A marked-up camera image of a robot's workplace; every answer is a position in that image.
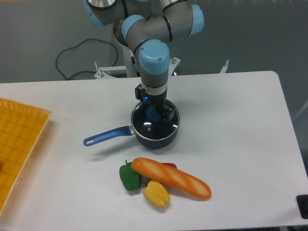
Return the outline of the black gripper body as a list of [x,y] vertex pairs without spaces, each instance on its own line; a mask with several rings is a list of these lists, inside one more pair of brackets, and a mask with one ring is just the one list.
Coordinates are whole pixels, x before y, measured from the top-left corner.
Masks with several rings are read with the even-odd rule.
[[142,104],[154,107],[158,112],[162,112],[167,98],[167,83],[152,88],[143,83],[135,88],[135,98]]

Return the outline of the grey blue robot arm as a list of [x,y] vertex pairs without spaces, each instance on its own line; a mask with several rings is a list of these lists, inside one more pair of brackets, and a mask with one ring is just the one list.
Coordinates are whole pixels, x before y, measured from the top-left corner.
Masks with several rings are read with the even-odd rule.
[[167,104],[170,52],[167,43],[200,32],[205,17],[200,6],[186,0],[161,0],[163,14],[152,17],[149,0],[86,0],[96,26],[122,21],[121,33],[141,76],[136,99],[147,107],[152,121],[170,121],[175,107]]

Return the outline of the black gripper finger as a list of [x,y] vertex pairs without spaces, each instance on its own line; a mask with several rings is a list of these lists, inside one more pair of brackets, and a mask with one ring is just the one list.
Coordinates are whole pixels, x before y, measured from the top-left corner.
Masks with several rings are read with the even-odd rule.
[[162,118],[166,122],[170,122],[175,114],[175,106],[172,103],[165,103]]

